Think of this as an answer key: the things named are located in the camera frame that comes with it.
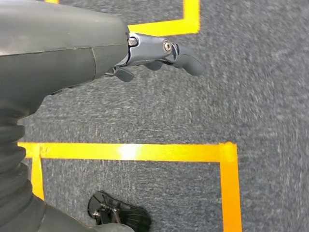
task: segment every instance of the yellow tape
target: yellow tape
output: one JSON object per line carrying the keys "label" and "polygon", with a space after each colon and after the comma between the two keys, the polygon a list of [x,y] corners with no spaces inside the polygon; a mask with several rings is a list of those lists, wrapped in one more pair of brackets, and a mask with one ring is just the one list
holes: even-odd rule
{"label": "yellow tape", "polygon": [[[36,143],[20,145],[30,151],[38,146]],[[43,159],[219,162],[220,147],[225,145],[41,143],[39,146]],[[28,152],[26,158],[33,155]]]}
{"label": "yellow tape", "polygon": [[44,2],[59,4],[59,0],[44,0]]}
{"label": "yellow tape", "polygon": [[221,147],[221,195],[224,232],[241,232],[237,148],[228,143]]}
{"label": "yellow tape", "polygon": [[[45,0],[59,4],[59,0]],[[130,32],[152,36],[196,34],[200,31],[200,0],[183,0],[182,19],[129,25]]]}
{"label": "yellow tape", "polygon": [[37,144],[32,146],[29,154],[32,157],[31,182],[32,184],[33,194],[44,200],[44,190],[40,145]]}

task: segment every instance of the metal bolt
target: metal bolt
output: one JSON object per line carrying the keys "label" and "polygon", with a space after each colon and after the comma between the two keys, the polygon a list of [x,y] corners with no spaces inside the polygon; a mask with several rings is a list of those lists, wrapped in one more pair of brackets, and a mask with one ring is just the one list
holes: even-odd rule
{"label": "metal bolt", "polygon": [[96,210],[96,211],[94,211],[94,213],[93,213],[93,215],[95,216],[95,217],[99,217],[99,213],[97,210]]}
{"label": "metal bolt", "polygon": [[170,54],[172,52],[172,44],[169,40],[164,41],[164,50],[164,52]]}
{"label": "metal bolt", "polygon": [[130,37],[128,39],[127,43],[130,46],[136,46],[137,45],[137,39],[135,37]]}

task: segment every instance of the gray carpet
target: gray carpet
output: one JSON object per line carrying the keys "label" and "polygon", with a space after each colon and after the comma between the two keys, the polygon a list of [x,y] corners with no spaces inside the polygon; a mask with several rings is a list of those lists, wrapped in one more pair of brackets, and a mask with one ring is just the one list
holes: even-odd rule
{"label": "gray carpet", "polygon": [[[180,18],[180,0],[63,0],[128,23]],[[245,232],[309,227],[309,2],[202,0],[201,30],[171,37],[199,53],[202,77],[164,67],[48,97],[25,141],[217,143],[239,148]],[[83,222],[104,189],[144,206],[155,232],[221,232],[218,164],[44,160],[47,200]]]}

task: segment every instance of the black rubber boot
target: black rubber boot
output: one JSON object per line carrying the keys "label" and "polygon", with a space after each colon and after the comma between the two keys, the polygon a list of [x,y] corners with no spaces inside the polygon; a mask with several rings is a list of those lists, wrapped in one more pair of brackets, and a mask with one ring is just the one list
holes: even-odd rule
{"label": "black rubber boot", "polygon": [[87,227],[32,194],[26,156],[17,141],[24,135],[13,117],[0,116],[0,232],[133,232],[121,224]]}

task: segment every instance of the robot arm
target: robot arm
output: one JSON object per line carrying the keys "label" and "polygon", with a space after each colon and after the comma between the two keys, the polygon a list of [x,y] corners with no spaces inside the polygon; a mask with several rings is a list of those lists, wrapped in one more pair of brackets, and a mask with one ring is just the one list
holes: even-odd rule
{"label": "robot arm", "polygon": [[188,48],[130,33],[116,16],[34,0],[0,1],[0,111],[28,116],[63,88],[112,75],[128,82],[133,74],[125,66],[158,70],[163,64],[191,75],[203,69]]}
{"label": "robot arm", "polygon": [[25,156],[17,141],[19,119],[35,113],[44,97],[115,75],[130,81],[126,66],[163,64],[191,75],[203,69],[191,50],[164,38],[130,33],[109,14],[35,0],[0,0],[0,231],[132,231],[121,225],[90,228],[32,193]]}

